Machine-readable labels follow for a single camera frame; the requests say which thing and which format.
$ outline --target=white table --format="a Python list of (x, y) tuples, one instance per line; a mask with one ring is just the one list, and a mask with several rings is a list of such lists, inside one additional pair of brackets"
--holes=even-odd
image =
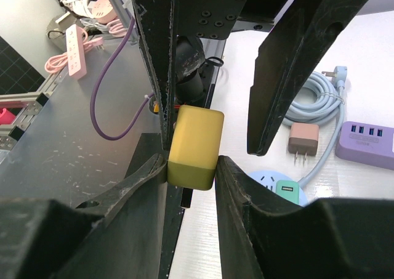
[[(287, 152), (289, 128), (281, 126), (266, 156), (246, 153), (249, 89), (254, 60), (266, 33), (233, 33), (226, 44), (223, 66), (211, 108), (225, 113), (220, 154), (230, 156), (245, 172), (276, 170), (294, 180), (305, 176), (328, 144), (335, 122), (320, 129), (316, 157), (303, 166)], [(357, 16), (340, 34), (316, 71), (348, 67), (346, 121), (394, 127), (394, 12)], [(305, 188), (310, 201), (331, 196), (394, 199), (394, 172), (338, 159), (334, 152)], [(171, 279), (221, 278), (214, 188), (194, 191), (179, 235)]]

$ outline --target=usb port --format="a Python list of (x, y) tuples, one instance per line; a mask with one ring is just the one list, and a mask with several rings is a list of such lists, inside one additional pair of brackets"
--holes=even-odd
[(293, 188), (292, 188), (292, 187), (285, 187), (285, 186), (282, 186), (282, 191), (293, 192)]

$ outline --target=round power strip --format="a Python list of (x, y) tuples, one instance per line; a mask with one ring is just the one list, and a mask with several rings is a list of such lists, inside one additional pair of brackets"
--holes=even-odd
[[(270, 170), (261, 170), (261, 171), (254, 171), (248, 174), (249, 177), (253, 178), (256, 182), (263, 185), (267, 189), (276, 193), (276, 183), (279, 180), (291, 180), (292, 179), (284, 174), (277, 172), (277, 171), (270, 171)], [(301, 206), (306, 206), (308, 204), (307, 196), (305, 195), (304, 191), (300, 188), (300, 204)]]
[(101, 24), (106, 25), (116, 18), (116, 12), (110, 0), (97, 0), (92, 9), (93, 17)]

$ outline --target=white wall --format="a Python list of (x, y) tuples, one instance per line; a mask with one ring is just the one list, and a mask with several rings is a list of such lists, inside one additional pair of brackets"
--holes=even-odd
[(56, 0), (0, 1), (0, 36), (44, 77), (47, 59), (61, 54), (46, 37), (50, 20), (63, 12)]
[[(290, 7), (294, 0), (288, 0), (287, 3), (280, 10), (278, 15), (275, 17), (275, 23), (278, 23), (279, 19), (283, 16), (285, 11)], [(363, 8), (358, 12), (358, 15), (379, 13), (394, 10), (394, 0), (369, 0)]]

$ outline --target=purple power strip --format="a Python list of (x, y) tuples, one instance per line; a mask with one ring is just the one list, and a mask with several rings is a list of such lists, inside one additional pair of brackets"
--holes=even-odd
[(336, 155), (341, 159), (394, 170), (394, 128), (345, 122)]

